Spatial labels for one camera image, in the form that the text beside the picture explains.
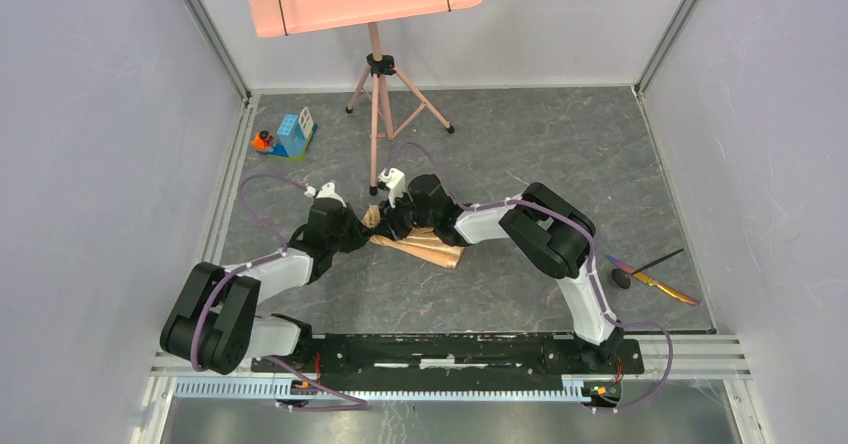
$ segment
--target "gray wall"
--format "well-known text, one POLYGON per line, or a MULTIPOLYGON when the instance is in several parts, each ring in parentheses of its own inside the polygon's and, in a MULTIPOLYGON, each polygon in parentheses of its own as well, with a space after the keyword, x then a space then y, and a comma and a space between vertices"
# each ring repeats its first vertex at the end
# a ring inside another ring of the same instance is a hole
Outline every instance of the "gray wall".
POLYGON ((125 442, 239 100, 181 0, 0 22, 0 442, 125 442))
POLYGON ((848 0, 702 0, 647 110, 777 442, 844 442, 848 0))

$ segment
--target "white wall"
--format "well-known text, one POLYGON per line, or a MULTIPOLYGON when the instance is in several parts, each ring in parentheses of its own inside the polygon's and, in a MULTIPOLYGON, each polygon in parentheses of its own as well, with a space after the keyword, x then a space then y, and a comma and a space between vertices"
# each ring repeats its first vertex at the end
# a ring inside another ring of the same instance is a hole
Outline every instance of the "white wall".
MULTIPOLYGON (((247 0, 203 2, 254 89, 349 90, 362 73, 363 26, 260 39, 247 0)), ((425 86, 631 84, 679 2, 483 0, 386 22, 383 50, 425 86)))
POLYGON ((181 0, 0 22, 0 442, 126 442, 239 99, 181 0))
POLYGON ((647 110, 779 443, 844 442, 848 0, 702 0, 647 110))

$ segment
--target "music stand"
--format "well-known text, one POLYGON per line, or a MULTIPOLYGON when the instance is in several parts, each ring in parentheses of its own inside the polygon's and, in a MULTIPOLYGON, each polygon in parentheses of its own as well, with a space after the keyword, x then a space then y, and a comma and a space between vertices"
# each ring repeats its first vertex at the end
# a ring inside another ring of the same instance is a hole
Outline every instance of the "music stand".
POLYGON ((259 37, 277 37, 311 32, 354 24, 367 24, 371 39, 371 54, 366 57, 366 68, 359 79, 350 103, 345 108, 349 114, 361 95, 368 75, 371 88, 371 179, 369 191, 377 193, 377 140, 394 139, 424 108, 430 110, 449 133, 454 127, 442 116, 424 94, 395 65, 394 58, 383 54, 377 27, 379 21, 401 17, 453 11, 473 7, 483 0, 248 0, 251 17, 259 37), (386 76, 396 75, 417 97, 421 104, 397 129, 392 122, 386 76), (382 113, 385 132, 379 132, 382 113))

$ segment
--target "toy piece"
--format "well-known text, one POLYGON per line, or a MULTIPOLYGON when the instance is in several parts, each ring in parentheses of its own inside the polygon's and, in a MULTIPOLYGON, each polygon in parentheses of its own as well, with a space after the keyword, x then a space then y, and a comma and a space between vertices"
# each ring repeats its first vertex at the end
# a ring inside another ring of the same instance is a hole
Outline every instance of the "toy piece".
POLYGON ((277 129, 276 137, 263 130, 256 133, 251 144, 260 154, 270 154, 300 162, 305 157, 306 147, 317 130, 318 126, 312 120, 309 109, 304 107, 300 115, 286 114, 277 129))
POLYGON ((678 291, 677 289, 674 289, 671 286, 663 284, 662 282, 648 276, 644 272, 641 272, 639 269, 636 269, 635 267, 631 266, 630 264, 627 264, 626 262, 624 262, 620 259, 616 259, 616 258, 609 256, 609 255, 607 256, 607 259, 609 259, 610 262, 613 263, 614 266, 618 267, 619 269, 626 272, 627 274, 630 274, 631 276, 635 277, 640 282, 643 282, 643 283, 645 283, 649 286, 652 286, 652 287, 656 287, 659 290, 663 291, 664 293, 666 293, 669 296, 677 299, 680 302, 684 302, 686 304, 689 304, 690 306, 700 306, 701 305, 701 302, 698 301, 697 299, 695 299, 693 297, 689 297, 686 294, 683 294, 682 292, 678 291))

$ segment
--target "music stand tripod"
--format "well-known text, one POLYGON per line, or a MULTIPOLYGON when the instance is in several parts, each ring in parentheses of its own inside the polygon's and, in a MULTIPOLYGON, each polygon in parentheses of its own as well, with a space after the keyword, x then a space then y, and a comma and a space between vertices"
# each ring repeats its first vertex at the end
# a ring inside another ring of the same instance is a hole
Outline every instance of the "music stand tripod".
POLYGON ((406 74, 395 65, 394 57, 383 54, 383 51, 380 47, 380 33, 377 29, 376 22, 368 23, 368 34, 371 38, 371 54, 366 56, 366 66, 365 71, 362 73, 362 77, 359 79, 359 83, 356 85, 356 90, 353 91, 353 97, 351 97, 350 102, 345 108, 345 112, 348 114, 353 112, 353 106, 356 104, 357 99, 359 99, 360 94, 362 93, 365 87, 365 81, 368 79, 368 75, 371 75, 371 181, 370 186, 368 188, 368 192, 375 196, 377 195, 377 140, 386 137, 389 140, 394 139, 395 136, 400 134, 413 119, 415 119, 421 111, 426 107, 436 116, 436 119, 445 126, 445 130, 448 133, 453 134, 454 127, 445 119, 444 116, 436 109, 433 104, 424 97, 424 94, 415 87, 415 84, 406 77, 406 74), (389 102, 389 89, 386 84, 387 76, 397 76, 400 80, 406 85, 409 90, 415 94, 415 97, 421 101, 421 104, 418 106, 412 114, 401 124, 397 129, 394 128, 392 123, 392 108, 389 102), (383 123, 385 124, 385 132, 379 132, 379 118, 382 115, 383 123))

